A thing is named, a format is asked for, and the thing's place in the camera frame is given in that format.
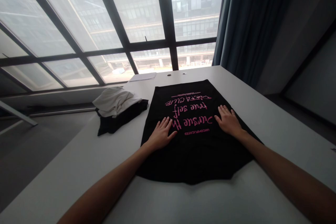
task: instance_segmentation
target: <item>white desk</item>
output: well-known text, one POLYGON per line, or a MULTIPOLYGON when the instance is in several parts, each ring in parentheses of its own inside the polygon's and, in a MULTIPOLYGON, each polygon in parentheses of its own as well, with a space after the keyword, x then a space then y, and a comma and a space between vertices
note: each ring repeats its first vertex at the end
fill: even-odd
MULTIPOLYGON (((158 73, 127 83, 151 102, 154 87, 209 79, 263 143, 336 191, 333 144, 220 66, 158 73)), ((133 154, 148 111, 97 137, 98 116, 2 212, 0 223, 56 223, 97 180, 133 154)), ((195 186, 135 177, 105 223, 308 223, 252 161, 230 181, 195 186)))

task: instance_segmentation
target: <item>window pane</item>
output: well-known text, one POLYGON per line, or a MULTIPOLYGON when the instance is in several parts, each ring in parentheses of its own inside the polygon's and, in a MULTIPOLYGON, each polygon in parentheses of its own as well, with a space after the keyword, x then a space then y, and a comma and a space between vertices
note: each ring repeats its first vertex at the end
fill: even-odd
POLYGON ((214 58, 216 42, 177 47, 178 68, 210 67, 214 58))
POLYGON ((19 93, 26 93, 26 90, 16 85, 13 81, 0 73, 0 96, 14 95, 19 93))
POLYGON ((27 53, 21 49, 10 37, 7 36, 2 30, 0 30, 0 58, 6 58, 6 56, 19 57, 27 56, 27 53))
POLYGON ((131 43, 164 39, 159 0, 114 2, 131 43))
POLYGON ((89 60, 106 83, 129 81, 134 75, 126 53, 93 56, 89 60))
POLYGON ((102 0, 48 0, 84 51, 120 48, 102 0))
POLYGON ((3 67, 3 69, 33 91, 62 88, 62 86, 37 63, 6 66, 3 67))
POLYGON ((48 61, 44 64, 68 87, 98 84, 84 63, 78 58, 48 61))
POLYGON ((172 3, 176 41, 217 36, 222 0, 172 0, 172 3))
POLYGON ((139 74, 172 71, 169 48, 131 52, 139 74))
POLYGON ((0 0, 0 20, 39 57, 74 53, 36 0, 0 0))

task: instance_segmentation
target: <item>black cloth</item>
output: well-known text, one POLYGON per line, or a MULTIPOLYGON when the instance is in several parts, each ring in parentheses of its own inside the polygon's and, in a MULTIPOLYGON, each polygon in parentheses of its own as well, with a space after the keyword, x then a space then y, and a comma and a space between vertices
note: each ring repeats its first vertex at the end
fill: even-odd
MULTIPOLYGON (((142 135, 143 145, 158 121, 169 116, 178 131, 163 149, 142 164, 137 175, 155 181, 197 184, 206 180, 231 179, 253 156, 234 137, 224 133, 214 115, 218 106, 230 104, 208 81, 155 87, 142 135)), ((260 141, 236 116, 244 130, 260 141)))
POLYGON ((114 133, 116 132, 121 126, 133 120, 133 118, 137 117, 141 114, 142 111, 147 109, 148 100, 142 100, 139 103, 135 103, 118 115, 116 118, 110 117, 102 117, 98 109, 96 108, 96 112, 100 117, 100 127, 98 130, 98 136, 105 134, 105 133, 114 133))

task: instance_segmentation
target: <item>forearm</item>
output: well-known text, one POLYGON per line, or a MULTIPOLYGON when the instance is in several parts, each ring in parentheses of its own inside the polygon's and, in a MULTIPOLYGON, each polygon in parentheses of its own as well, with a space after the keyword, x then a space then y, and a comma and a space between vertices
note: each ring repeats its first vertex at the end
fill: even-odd
POLYGON ((143 145, 87 190, 58 223, 101 223, 133 178, 136 170, 152 151, 151 148, 143 145))
POLYGON ((313 176, 243 132, 236 138, 279 189, 314 223, 336 223, 336 194, 313 176))

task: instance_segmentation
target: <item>curtain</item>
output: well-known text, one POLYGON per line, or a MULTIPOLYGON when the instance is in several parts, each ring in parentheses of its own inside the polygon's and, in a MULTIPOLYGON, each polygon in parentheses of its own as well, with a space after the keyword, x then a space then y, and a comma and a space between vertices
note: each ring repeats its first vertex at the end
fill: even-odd
POLYGON ((290 0, 223 0, 212 65, 255 88, 290 0))

